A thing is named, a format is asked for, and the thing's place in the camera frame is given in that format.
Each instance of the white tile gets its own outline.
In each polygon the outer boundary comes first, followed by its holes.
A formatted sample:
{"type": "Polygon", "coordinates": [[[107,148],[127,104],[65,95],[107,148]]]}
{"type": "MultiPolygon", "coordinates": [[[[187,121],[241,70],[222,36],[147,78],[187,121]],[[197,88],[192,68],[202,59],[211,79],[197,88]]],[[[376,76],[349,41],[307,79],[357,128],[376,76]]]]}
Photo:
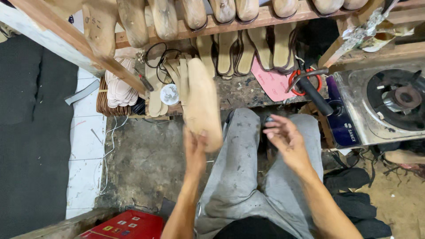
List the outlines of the white tile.
{"type": "Polygon", "coordinates": [[[66,209],[93,208],[99,194],[102,159],[69,161],[66,209]]]}
{"type": "MultiPolygon", "coordinates": [[[[99,78],[78,79],[77,90],[75,92],[83,90],[95,80],[99,80],[99,78]]],[[[82,98],[81,100],[72,103],[74,106],[74,117],[102,115],[101,113],[96,112],[98,89],[94,90],[90,93],[90,95],[82,98]]]]}
{"type": "Polygon", "coordinates": [[[69,160],[102,158],[105,130],[106,117],[104,115],[72,118],[71,156],[69,160]]]}
{"type": "Polygon", "coordinates": [[[87,213],[93,210],[92,208],[79,208],[79,209],[66,209],[66,217],[65,219],[70,219],[76,216],[79,216],[83,213],[87,213]]]}
{"type": "Polygon", "coordinates": [[[78,79],[87,79],[87,78],[97,78],[92,73],[86,71],[85,69],[79,67],[78,68],[78,79]]]}

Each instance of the stove burner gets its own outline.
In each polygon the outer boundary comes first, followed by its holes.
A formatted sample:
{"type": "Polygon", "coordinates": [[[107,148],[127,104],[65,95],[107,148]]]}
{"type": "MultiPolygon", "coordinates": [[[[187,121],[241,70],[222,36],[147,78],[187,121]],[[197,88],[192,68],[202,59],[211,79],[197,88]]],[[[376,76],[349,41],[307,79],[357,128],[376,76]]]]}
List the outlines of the stove burner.
{"type": "Polygon", "coordinates": [[[425,129],[425,78],[420,74],[390,69],[370,79],[367,97],[382,120],[409,131],[425,129]]]}
{"type": "Polygon", "coordinates": [[[412,110],[422,103],[420,93],[411,86],[402,86],[382,94],[384,104],[393,112],[412,110]]]}

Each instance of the red box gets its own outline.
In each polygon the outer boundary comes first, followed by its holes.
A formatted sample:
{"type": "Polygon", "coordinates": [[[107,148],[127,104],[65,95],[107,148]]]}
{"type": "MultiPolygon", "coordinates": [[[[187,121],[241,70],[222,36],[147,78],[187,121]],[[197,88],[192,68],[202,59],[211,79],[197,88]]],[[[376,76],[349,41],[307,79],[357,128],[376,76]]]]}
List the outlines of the red box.
{"type": "Polygon", "coordinates": [[[162,232],[162,218],[135,210],[122,214],[96,226],[79,238],[87,239],[159,239],[162,232]]]}

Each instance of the black mat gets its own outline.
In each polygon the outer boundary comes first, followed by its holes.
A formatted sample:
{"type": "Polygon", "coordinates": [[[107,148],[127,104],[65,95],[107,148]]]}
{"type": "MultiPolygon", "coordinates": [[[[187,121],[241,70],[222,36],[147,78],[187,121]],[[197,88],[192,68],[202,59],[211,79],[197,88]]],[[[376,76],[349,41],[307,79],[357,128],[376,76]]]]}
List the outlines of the black mat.
{"type": "Polygon", "coordinates": [[[0,238],[65,219],[78,67],[20,35],[0,44],[0,238]]]}

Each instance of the hand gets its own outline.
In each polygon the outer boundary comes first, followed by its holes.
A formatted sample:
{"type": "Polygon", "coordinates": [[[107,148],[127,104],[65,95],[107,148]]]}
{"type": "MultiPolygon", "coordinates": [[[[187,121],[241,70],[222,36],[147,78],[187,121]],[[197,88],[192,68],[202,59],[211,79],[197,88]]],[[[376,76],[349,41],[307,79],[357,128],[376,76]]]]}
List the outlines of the hand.
{"type": "Polygon", "coordinates": [[[283,155],[283,161],[298,176],[314,172],[307,153],[304,138],[297,126],[288,118],[271,115],[273,122],[265,124],[268,129],[263,130],[269,141],[278,148],[283,155]]]}
{"type": "Polygon", "coordinates": [[[205,157],[206,132],[194,135],[186,126],[183,128],[184,149],[186,151],[186,175],[200,177],[205,172],[207,160],[205,157]]]}

